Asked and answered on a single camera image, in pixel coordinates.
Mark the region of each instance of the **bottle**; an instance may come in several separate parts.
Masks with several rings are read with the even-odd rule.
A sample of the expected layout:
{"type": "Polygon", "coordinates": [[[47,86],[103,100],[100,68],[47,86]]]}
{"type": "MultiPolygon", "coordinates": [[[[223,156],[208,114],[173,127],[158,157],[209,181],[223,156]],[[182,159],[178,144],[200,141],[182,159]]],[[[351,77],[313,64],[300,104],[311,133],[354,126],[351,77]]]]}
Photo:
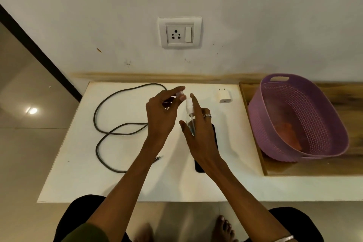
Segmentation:
{"type": "Polygon", "coordinates": [[[187,102],[186,123],[194,136],[195,135],[195,116],[194,116],[194,109],[193,109],[193,101],[191,98],[187,98],[186,102],[187,102]]]}

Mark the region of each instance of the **forearm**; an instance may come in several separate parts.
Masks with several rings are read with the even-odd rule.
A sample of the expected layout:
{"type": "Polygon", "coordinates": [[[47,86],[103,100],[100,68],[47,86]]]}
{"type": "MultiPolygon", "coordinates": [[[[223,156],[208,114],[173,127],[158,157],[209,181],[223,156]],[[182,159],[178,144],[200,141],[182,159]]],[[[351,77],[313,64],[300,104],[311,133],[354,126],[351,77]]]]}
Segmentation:
{"type": "Polygon", "coordinates": [[[161,148],[161,143],[148,138],[127,173],[88,219],[106,233],[110,242],[121,241],[155,153],[161,148]]]}
{"type": "Polygon", "coordinates": [[[208,172],[223,192],[252,241],[271,242],[289,236],[280,222],[241,185],[224,160],[208,172]]]}

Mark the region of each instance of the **foot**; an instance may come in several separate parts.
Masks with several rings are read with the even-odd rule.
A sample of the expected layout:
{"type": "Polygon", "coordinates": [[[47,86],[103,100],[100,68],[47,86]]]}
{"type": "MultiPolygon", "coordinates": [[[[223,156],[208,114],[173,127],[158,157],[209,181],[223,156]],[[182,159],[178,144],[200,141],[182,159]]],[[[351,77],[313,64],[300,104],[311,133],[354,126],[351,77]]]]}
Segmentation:
{"type": "Polygon", "coordinates": [[[150,224],[145,224],[138,231],[134,242],[153,242],[154,241],[154,233],[150,224]]]}
{"type": "Polygon", "coordinates": [[[212,242],[238,242],[237,239],[234,239],[232,225],[222,215],[217,218],[216,225],[214,226],[212,242]]]}

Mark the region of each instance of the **switch plate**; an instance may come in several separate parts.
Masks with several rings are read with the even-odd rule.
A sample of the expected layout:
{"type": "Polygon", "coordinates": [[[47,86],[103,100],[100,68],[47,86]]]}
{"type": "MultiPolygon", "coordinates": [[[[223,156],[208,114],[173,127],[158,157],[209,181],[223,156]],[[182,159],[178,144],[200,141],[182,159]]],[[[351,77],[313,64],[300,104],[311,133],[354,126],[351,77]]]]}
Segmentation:
{"type": "Polygon", "coordinates": [[[199,46],[202,31],[201,17],[158,18],[157,27],[159,31],[160,45],[163,48],[180,49],[199,46]],[[188,35],[187,38],[185,38],[186,28],[191,29],[190,39],[188,38],[188,35]]]}

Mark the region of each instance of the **basket handle hole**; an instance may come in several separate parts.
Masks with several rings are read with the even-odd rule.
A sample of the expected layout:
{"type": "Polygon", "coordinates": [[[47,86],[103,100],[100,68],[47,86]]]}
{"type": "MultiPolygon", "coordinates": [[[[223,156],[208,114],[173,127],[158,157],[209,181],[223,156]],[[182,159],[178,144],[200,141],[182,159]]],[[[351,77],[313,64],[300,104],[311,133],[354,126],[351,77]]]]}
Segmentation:
{"type": "Polygon", "coordinates": [[[290,79],[289,77],[276,76],[272,77],[270,81],[288,81],[289,79],[290,79]]]}

